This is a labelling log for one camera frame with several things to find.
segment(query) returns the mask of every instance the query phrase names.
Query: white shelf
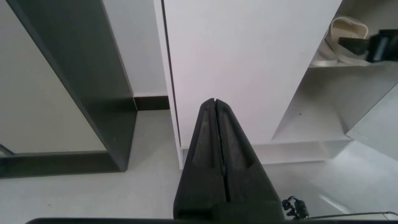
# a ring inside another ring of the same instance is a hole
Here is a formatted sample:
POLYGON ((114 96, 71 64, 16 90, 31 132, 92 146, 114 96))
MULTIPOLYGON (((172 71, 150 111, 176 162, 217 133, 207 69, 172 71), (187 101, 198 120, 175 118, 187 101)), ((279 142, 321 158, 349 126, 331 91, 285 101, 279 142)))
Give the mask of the white shelf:
POLYGON ((311 65, 308 66, 309 68, 335 68, 335 67, 369 67, 369 66, 385 66, 385 65, 390 65, 393 62, 376 62, 376 63, 371 63, 368 66, 359 66, 359 65, 350 65, 347 63, 343 62, 338 62, 335 65, 328 65, 328 66, 317 66, 317 65, 311 65))
POLYGON ((349 139, 326 100, 318 97, 316 91, 300 86, 269 144, 349 139))

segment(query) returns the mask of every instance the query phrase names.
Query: white wall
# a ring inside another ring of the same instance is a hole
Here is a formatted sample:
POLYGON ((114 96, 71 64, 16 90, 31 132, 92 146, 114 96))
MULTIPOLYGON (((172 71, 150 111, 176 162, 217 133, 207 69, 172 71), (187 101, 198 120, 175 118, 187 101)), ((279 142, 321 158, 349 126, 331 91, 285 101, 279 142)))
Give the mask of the white wall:
POLYGON ((167 96, 153 1, 103 2, 134 96, 167 96))
POLYGON ((0 144, 16 154, 105 151, 6 0, 0 30, 0 144))

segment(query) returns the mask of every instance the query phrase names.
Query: black object on shelf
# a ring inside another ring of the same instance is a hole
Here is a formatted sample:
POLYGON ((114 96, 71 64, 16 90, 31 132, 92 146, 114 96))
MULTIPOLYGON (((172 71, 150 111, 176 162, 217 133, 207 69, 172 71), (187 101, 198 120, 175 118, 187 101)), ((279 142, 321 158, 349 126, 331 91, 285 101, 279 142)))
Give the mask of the black object on shelf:
POLYGON ((350 52, 355 55, 363 55, 366 53, 369 47, 369 40, 350 38, 350 37, 340 37, 338 39, 338 44, 345 47, 350 52))
POLYGON ((398 61, 398 30, 379 30, 370 38, 368 62, 398 61))
POLYGON ((364 55, 368 62, 398 61, 398 30, 379 30, 369 39, 340 37, 338 43, 356 55, 364 55))

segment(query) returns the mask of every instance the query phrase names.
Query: baseboard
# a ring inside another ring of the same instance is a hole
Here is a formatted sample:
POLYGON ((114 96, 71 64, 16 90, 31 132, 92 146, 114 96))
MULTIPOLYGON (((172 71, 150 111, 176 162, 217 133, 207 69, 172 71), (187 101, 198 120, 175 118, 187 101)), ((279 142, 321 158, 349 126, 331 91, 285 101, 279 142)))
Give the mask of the baseboard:
POLYGON ((134 97, 138 111, 145 110, 169 110, 168 96, 143 96, 134 97))

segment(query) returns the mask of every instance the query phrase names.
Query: beige bag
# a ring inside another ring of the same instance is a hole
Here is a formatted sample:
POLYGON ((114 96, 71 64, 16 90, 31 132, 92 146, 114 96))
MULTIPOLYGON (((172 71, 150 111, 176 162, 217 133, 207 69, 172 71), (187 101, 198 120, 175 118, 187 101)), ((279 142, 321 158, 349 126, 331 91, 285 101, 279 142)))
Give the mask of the beige bag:
POLYGON ((370 63, 365 61, 366 55, 355 55, 343 46, 338 44, 340 37, 351 37, 366 39, 368 36, 368 27, 348 16, 336 16, 329 27, 326 35, 326 42, 336 54, 338 60, 349 65, 367 66, 370 63))

